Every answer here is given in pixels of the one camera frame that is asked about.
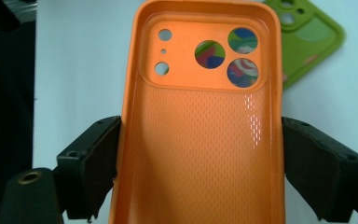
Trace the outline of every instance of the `phone case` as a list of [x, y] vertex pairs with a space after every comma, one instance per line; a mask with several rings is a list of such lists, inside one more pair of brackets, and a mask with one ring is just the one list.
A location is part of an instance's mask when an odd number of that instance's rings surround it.
[[342, 44], [338, 23], [308, 0], [266, 0], [282, 26], [283, 87], [287, 88]]
[[145, 2], [109, 223], [283, 224], [281, 54], [263, 4]]

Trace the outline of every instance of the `black mechanical bracket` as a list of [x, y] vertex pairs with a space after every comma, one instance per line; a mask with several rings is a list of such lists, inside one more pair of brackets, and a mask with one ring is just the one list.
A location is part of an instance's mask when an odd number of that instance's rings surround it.
[[[308, 123], [282, 118], [285, 173], [319, 219], [348, 222], [358, 212], [358, 153]], [[98, 216], [116, 171], [120, 117], [91, 125], [57, 156], [8, 183], [0, 224], [62, 223]]]

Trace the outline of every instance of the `white background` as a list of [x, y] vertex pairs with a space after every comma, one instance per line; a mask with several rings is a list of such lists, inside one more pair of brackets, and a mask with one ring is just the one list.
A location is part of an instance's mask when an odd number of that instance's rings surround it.
[[[142, 0], [39, 0], [34, 167], [55, 157], [94, 121], [120, 115], [132, 18]], [[358, 1], [312, 0], [342, 25], [343, 46], [283, 94], [282, 114], [358, 152]], [[286, 182], [286, 223], [319, 222]], [[93, 223], [107, 223], [110, 195]], [[86, 223], [67, 221], [65, 223]], [[351, 223], [358, 223], [354, 213]]]

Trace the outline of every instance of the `orange plastic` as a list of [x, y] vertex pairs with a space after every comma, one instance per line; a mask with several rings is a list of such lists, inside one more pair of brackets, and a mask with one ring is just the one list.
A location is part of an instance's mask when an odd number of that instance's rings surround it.
[[[252, 30], [255, 51], [232, 50], [227, 35]], [[158, 33], [172, 32], [169, 41]], [[284, 223], [280, 25], [257, 2], [148, 1], [133, 24], [117, 172], [109, 223]], [[226, 53], [200, 66], [204, 40]], [[238, 58], [257, 82], [227, 79]], [[155, 66], [165, 62], [165, 76]]]

